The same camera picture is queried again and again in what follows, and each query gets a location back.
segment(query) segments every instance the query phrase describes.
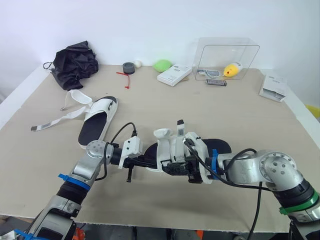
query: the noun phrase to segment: yellow object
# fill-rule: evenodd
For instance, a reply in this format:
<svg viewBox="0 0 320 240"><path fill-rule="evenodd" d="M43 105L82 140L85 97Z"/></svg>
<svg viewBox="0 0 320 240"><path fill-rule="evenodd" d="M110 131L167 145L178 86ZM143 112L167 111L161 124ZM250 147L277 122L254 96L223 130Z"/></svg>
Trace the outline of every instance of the yellow object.
<svg viewBox="0 0 320 240"><path fill-rule="evenodd" d="M316 118L320 118L320 108L311 105L305 105L305 107L309 109L313 116L315 116Z"/></svg>
<svg viewBox="0 0 320 240"><path fill-rule="evenodd" d="M240 62L234 62L224 68L223 76L234 77L242 70L242 64Z"/></svg>

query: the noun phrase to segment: white ball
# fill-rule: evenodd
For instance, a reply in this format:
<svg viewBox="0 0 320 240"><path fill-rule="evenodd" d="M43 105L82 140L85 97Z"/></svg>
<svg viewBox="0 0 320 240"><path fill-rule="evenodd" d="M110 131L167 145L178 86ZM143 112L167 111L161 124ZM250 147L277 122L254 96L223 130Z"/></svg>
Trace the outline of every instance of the white ball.
<svg viewBox="0 0 320 240"><path fill-rule="evenodd" d="M142 62L140 60L135 60L133 64L137 69L142 66Z"/></svg>

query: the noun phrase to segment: black umbrella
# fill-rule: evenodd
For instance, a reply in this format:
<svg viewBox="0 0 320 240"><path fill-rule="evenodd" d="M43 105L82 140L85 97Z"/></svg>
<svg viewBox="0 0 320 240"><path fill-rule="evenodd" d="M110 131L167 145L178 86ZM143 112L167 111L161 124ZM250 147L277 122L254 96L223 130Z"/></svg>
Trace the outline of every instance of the black umbrella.
<svg viewBox="0 0 320 240"><path fill-rule="evenodd" d="M63 90L67 91L83 88L79 82L80 79L89 78L99 69L96 55L88 47L88 41L83 41L58 51L53 65L55 68L51 69L51 73L54 79Z"/></svg>

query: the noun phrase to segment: white slipper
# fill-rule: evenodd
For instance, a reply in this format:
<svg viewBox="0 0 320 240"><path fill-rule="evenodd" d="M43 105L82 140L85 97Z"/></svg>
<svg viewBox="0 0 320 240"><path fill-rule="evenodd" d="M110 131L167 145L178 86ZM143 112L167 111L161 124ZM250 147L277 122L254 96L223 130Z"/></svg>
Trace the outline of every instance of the white slipper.
<svg viewBox="0 0 320 240"><path fill-rule="evenodd" d="M85 149L91 141L103 140L110 122L118 109L117 99L113 96L105 96L95 102L92 102L92 99L81 91L76 89L70 90L65 97L65 105L61 108L61 111L66 109L67 98L69 95L71 95L75 101L88 106L69 112L65 116L47 124L33 126L31 127L31 131L34 132L47 129L60 122L62 119L74 119L85 114L84 123L78 137L78 143L80 146Z"/></svg>
<svg viewBox="0 0 320 240"><path fill-rule="evenodd" d="M118 101L113 96L105 96L94 102L85 114L78 142L85 149L93 140L103 140L107 129L118 109Z"/></svg>

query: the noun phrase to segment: green ball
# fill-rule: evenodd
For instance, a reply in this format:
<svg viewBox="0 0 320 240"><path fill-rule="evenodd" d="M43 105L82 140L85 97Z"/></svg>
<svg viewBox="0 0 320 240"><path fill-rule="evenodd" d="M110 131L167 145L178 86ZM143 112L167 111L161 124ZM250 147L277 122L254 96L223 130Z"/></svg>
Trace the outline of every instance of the green ball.
<svg viewBox="0 0 320 240"><path fill-rule="evenodd" d="M157 72L163 73L164 71L168 70L171 66L172 63L169 60L161 59L153 65L153 68Z"/></svg>

